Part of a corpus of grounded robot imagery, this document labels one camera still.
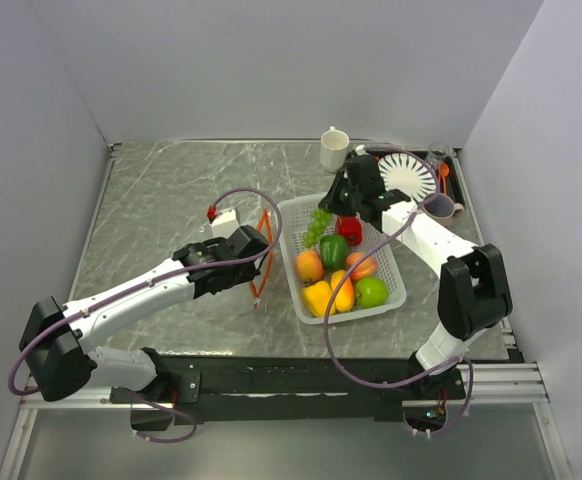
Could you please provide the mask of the white plastic perforated basket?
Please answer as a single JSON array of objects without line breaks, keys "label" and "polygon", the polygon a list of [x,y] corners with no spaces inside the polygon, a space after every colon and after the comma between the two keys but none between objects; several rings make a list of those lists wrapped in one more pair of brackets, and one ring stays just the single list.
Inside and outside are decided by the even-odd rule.
[{"label": "white plastic perforated basket", "polygon": [[406,290],[391,248],[371,251],[385,236],[362,220],[320,210],[321,198],[314,194],[279,204],[280,248],[298,318],[309,325],[320,324],[333,289],[364,254],[369,257],[344,281],[329,322],[358,320],[401,307]]}]

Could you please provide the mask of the peach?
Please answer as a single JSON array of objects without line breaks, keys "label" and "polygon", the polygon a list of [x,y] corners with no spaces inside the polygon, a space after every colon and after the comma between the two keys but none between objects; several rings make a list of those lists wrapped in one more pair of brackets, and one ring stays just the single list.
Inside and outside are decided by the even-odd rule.
[{"label": "peach", "polygon": [[[364,256],[363,252],[352,252],[346,258],[346,266],[350,268]],[[350,278],[357,282],[363,278],[373,276],[378,269],[378,263],[373,256],[362,261],[351,273]]]},{"label": "peach", "polygon": [[324,276],[320,255],[315,250],[299,253],[295,258],[295,267],[298,278],[304,283],[317,282]]}]

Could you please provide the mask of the clear zip bag orange zipper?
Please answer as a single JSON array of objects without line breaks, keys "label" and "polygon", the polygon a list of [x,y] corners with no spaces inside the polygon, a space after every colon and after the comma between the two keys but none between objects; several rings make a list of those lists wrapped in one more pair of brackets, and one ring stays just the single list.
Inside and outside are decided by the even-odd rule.
[{"label": "clear zip bag orange zipper", "polygon": [[258,260],[256,266],[260,273],[254,280],[239,284],[215,295],[204,295],[200,302],[208,308],[221,311],[223,314],[243,314],[256,309],[262,300],[263,292],[268,282],[274,254],[270,253],[264,260]]}]

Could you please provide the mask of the red bell pepper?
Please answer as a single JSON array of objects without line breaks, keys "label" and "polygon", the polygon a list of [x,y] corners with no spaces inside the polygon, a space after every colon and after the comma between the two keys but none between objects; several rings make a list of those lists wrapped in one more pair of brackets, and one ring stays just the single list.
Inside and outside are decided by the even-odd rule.
[{"label": "red bell pepper", "polygon": [[362,224],[356,217],[338,216],[335,232],[342,236],[350,247],[358,246],[363,239]]}]

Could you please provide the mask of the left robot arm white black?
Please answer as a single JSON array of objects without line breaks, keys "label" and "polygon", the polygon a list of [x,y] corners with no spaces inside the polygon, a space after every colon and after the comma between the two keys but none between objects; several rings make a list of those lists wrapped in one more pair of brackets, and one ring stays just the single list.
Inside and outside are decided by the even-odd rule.
[{"label": "left robot arm white black", "polygon": [[87,385],[136,391],[155,402],[170,378],[150,349],[106,347],[118,331],[171,306],[246,284],[260,273],[271,241],[250,225],[229,237],[189,243],[152,270],[89,298],[60,305],[49,296],[32,308],[19,349],[47,402]]}]

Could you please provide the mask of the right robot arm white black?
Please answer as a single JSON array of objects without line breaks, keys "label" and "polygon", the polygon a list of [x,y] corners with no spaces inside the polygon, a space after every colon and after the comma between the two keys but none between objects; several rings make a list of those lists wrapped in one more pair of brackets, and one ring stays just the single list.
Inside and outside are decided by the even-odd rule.
[{"label": "right robot arm white black", "polygon": [[396,240],[436,274],[438,323],[411,355],[408,378],[392,385],[409,386],[420,398],[434,396],[443,387],[443,373],[513,310],[500,250],[465,240],[429,217],[425,208],[439,196],[436,173],[419,157],[406,151],[384,157],[352,152],[319,203],[323,210],[357,217],[384,234],[378,249]]}]

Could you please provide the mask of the green bell pepper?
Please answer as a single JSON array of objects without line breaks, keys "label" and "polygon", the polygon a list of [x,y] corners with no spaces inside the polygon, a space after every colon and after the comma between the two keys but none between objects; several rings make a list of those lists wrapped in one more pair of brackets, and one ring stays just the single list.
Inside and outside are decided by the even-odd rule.
[{"label": "green bell pepper", "polygon": [[339,270],[343,268],[349,255],[349,245],[338,234],[325,235],[319,243],[319,254],[326,269]]}]

